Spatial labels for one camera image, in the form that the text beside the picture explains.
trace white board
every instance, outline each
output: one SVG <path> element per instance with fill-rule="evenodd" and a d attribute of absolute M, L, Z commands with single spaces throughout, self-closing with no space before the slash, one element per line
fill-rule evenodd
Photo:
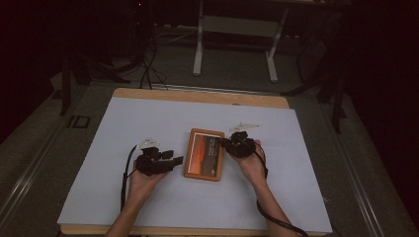
<path fill-rule="evenodd" d="M 57 222 L 111 225 L 120 212 L 126 158 L 147 136 L 160 142 L 160 151 L 186 157 L 192 128 L 228 137 L 241 121 L 261 125 L 249 137 L 262 141 L 269 186 L 293 225 L 331 232 L 294 110 L 125 98 L 111 99 Z M 175 167 L 158 184 L 136 226 L 266 229 L 253 189 L 227 154 L 219 182 L 187 179 L 183 171 Z"/>

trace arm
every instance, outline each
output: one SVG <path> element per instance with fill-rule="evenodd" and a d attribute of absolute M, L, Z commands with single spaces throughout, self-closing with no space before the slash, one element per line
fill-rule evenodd
<path fill-rule="evenodd" d="M 256 152 L 258 152 L 260 156 L 263 156 L 259 145 L 256 145 Z M 238 163 L 243 175 L 252 185 L 256 198 L 258 199 L 262 209 L 272 217 L 291 224 L 269 189 L 268 183 L 265 179 L 265 170 L 259 158 L 255 154 L 246 158 L 232 158 Z M 298 236 L 294 231 L 284 228 L 274 222 L 271 222 L 270 220 L 266 220 L 266 224 L 269 236 Z"/>
<path fill-rule="evenodd" d="M 153 192 L 157 183 L 166 175 L 167 173 L 147 177 L 138 171 L 134 171 L 130 176 L 126 205 L 105 236 L 127 236 L 142 206 Z"/>

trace wire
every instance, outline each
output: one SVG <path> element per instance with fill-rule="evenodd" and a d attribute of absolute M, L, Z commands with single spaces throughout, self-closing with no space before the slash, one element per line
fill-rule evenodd
<path fill-rule="evenodd" d="M 129 175 L 127 173 L 129 169 L 130 158 L 132 156 L 132 153 L 135 151 L 135 149 L 136 149 L 136 145 L 132 147 L 132 149 L 129 152 L 128 158 L 126 159 L 126 171 L 124 172 L 123 187 L 121 188 L 121 210 L 123 210 L 124 205 L 126 205 L 126 180 L 132 174 L 132 172 Z"/>
<path fill-rule="evenodd" d="M 256 150 L 255 151 L 253 151 L 253 153 L 255 153 L 256 154 L 256 156 L 259 158 L 259 160 L 261 161 L 261 163 L 262 163 L 262 165 L 264 166 L 264 169 L 265 169 L 265 179 L 268 177 L 268 169 L 266 168 L 266 155 L 265 155 L 265 151 L 263 150 L 263 148 L 262 148 L 262 146 L 261 145 L 259 145 L 258 143 L 256 143 L 255 142 L 255 144 L 256 145 L 258 145 L 260 148 L 261 148 L 261 151 L 263 152 L 263 156 L 265 157 L 265 160 L 261 157 L 261 155 L 259 155 L 257 152 L 256 152 Z M 268 220 L 270 220 L 270 221 L 272 221 L 272 222 L 274 222 L 274 223 L 276 223 L 276 224 L 278 224 L 278 225 L 280 225 L 280 226 L 282 226 L 282 227 L 284 227 L 284 228 L 287 228 L 287 229 L 290 229 L 290 230 L 293 230 L 293 231 L 295 231 L 296 233 L 298 233 L 298 234 L 300 234 L 301 236 L 303 236 L 303 237 L 308 237 L 308 234 L 307 233 L 305 233 L 305 231 L 303 231 L 302 229 L 300 229 L 300 228 L 298 228 L 298 227 L 295 227 L 295 226 L 293 226 L 293 225 L 291 225 L 291 224 L 288 224 L 288 223 L 286 223 L 286 222 L 283 222 L 282 220 L 280 220 L 280 219 L 277 219 L 277 218 L 275 218 L 275 217 L 273 217 L 273 216 L 271 216 L 271 215 L 269 215 L 268 213 L 266 213 L 264 210 L 263 210 L 263 208 L 262 208 L 262 206 L 260 205 L 260 203 L 259 203 L 259 201 L 258 200 L 256 200 L 256 206 L 258 207 L 258 210 L 259 210 L 259 212 L 265 217 L 265 218 L 267 218 Z"/>
<path fill-rule="evenodd" d="M 167 43 L 170 43 L 170 42 L 174 42 L 174 41 L 176 41 L 176 40 L 180 40 L 181 38 L 185 38 L 185 37 L 187 37 L 187 36 L 190 36 L 191 34 L 193 34 L 193 33 L 195 33 L 195 32 L 196 32 L 196 31 L 192 31 L 192 32 L 189 32 L 189 33 L 184 34 L 184 35 L 182 35 L 182 36 L 179 36 L 179 37 L 177 37 L 177 38 L 170 39 L 170 40 L 168 40 L 168 41 L 158 42 L 158 44 L 167 44 Z"/>

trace forearm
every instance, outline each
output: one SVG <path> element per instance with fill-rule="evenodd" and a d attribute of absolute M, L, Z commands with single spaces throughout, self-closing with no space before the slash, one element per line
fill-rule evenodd
<path fill-rule="evenodd" d="M 291 224 L 286 214 L 284 213 L 284 211 L 281 209 L 280 205 L 276 201 L 274 195 L 272 194 L 266 182 L 261 182 L 260 184 L 255 185 L 254 190 L 256 193 L 256 198 L 259 201 L 259 204 L 268 215 L 276 219 L 282 220 L 285 223 Z M 266 224 L 268 227 L 269 236 L 281 236 L 281 237 L 298 236 L 294 231 L 289 230 L 285 227 L 282 227 L 270 220 L 266 219 Z"/>
<path fill-rule="evenodd" d="M 138 216 L 139 211 L 142 206 L 145 204 L 148 195 L 144 195 L 140 198 L 138 197 L 129 197 L 126 201 L 121 213 L 118 215 L 114 224 L 108 230 L 108 233 L 105 235 L 107 237 L 121 237 L 127 236 L 132 229 L 133 224 L 135 223 L 136 217 Z"/>

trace floor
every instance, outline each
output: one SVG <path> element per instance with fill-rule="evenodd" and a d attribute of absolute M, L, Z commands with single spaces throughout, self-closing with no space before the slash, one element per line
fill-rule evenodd
<path fill-rule="evenodd" d="M 234 46 L 226 50 L 225 45 L 217 47 L 210 43 L 204 51 L 201 76 L 193 76 L 195 48 L 187 39 L 169 42 L 173 39 L 158 38 L 150 79 L 154 89 L 280 96 L 280 92 L 301 84 L 296 57 L 290 50 L 297 48 L 293 39 L 283 39 L 275 56 L 280 75 L 277 84 L 268 79 L 263 50 L 241 50 Z M 152 51 L 147 58 L 151 61 Z M 144 68 L 137 68 L 124 74 L 131 83 L 122 85 L 92 71 L 89 86 L 73 81 L 72 106 L 65 116 L 58 115 L 60 101 L 48 98 L 1 144 L 1 236 L 58 233 L 56 219 L 113 91 L 118 87 L 138 87 L 143 72 Z M 59 79 L 60 74 L 51 81 Z M 351 98 L 344 98 L 347 117 L 341 119 L 342 133 L 337 134 L 330 123 L 332 104 L 317 103 L 317 91 L 314 88 L 288 100 L 296 111 L 335 226 L 334 233 L 327 236 L 418 236 Z M 71 116 L 88 116 L 92 120 L 87 128 L 76 129 L 67 127 Z M 20 187 L 15 187 L 17 181 L 21 181 Z M 10 196 L 15 188 L 24 192 Z"/>

